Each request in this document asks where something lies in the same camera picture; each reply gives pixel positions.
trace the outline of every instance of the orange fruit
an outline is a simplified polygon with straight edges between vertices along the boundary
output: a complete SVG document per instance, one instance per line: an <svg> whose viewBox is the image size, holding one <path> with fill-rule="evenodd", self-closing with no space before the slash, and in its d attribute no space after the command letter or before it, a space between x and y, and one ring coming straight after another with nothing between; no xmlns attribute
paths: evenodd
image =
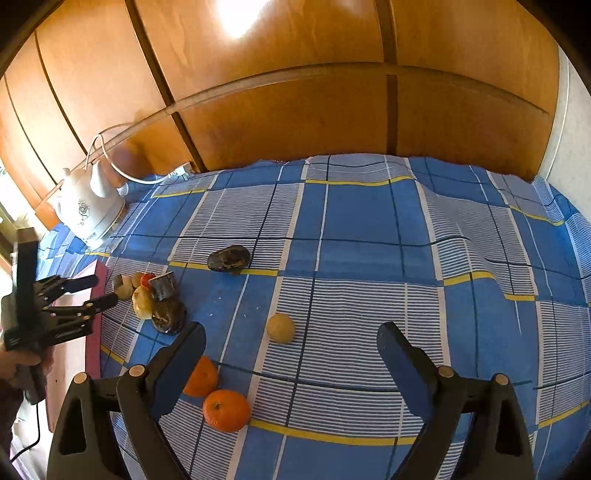
<svg viewBox="0 0 591 480"><path fill-rule="evenodd" d="M189 377L183 393L191 397L207 397L217 388L217 368L212 361L202 356Z"/></svg>
<svg viewBox="0 0 591 480"><path fill-rule="evenodd" d="M220 432L237 432L248 423L251 406L244 395L232 390L217 390L203 402L203 418Z"/></svg>

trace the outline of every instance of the blue plaid tablecloth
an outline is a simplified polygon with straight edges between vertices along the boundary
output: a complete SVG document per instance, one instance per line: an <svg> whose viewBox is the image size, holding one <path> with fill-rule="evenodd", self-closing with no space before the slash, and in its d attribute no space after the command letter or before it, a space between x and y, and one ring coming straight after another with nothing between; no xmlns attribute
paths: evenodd
<svg viewBox="0 0 591 480"><path fill-rule="evenodd" d="M332 155L133 184L126 200L127 217L98 252L63 225L51 231L38 276L72 276L96 258L108 289L117 273L174 271L220 387L252 405L234 434L204 424L191 397L161 419L193 479L388 479L422 425L376 350L390 320L436 365L510 377L540 479L556 478L589 430L591 226L539 177ZM249 268L209 271L207 256L232 244L252 252ZM296 324L289 345L264 333L275 312ZM173 341L130 302L105 312L101 335L105 377ZM143 478L121 417L113 423ZM439 478L450 478L467 425Z"/></svg>

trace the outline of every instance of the power strip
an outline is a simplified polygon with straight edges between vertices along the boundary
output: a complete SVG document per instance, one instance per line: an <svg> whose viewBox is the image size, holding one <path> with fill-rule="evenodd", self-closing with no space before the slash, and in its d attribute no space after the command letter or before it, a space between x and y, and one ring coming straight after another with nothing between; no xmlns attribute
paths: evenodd
<svg viewBox="0 0 591 480"><path fill-rule="evenodd" d="M175 168L167 175L167 177L174 179L176 177L188 177L190 175L195 175L196 173L197 172L193 170L193 166L187 162L180 167Z"/></svg>

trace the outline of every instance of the white wall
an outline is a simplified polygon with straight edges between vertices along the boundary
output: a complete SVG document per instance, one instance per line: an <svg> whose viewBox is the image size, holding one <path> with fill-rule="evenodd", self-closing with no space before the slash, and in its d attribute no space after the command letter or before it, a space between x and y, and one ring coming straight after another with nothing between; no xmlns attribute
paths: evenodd
<svg viewBox="0 0 591 480"><path fill-rule="evenodd" d="M591 95L562 49L558 101L540 175L591 219Z"/></svg>

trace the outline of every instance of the potato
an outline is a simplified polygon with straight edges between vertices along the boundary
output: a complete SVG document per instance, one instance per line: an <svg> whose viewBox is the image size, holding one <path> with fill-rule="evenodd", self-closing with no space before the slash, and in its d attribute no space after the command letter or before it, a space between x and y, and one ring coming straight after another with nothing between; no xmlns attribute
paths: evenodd
<svg viewBox="0 0 591 480"><path fill-rule="evenodd" d="M276 313L267 320L267 335L277 343L290 343L296 334L296 326L286 313Z"/></svg>
<svg viewBox="0 0 591 480"><path fill-rule="evenodd" d="M129 300L134 293L134 286L129 275L116 275L113 278L113 291L120 300Z"/></svg>
<svg viewBox="0 0 591 480"><path fill-rule="evenodd" d="M134 295L131 298L134 302L134 311L137 318L140 320L148 320L152 318L154 299L146 287L140 285L135 289Z"/></svg>
<svg viewBox="0 0 591 480"><path fill-rule="evenodd" d="M134 284L134 288L138 288L141 285L140 280L142 275L144 275L142 272L136 272L134 273L134 276L131 277L131 283Z"/></svg>

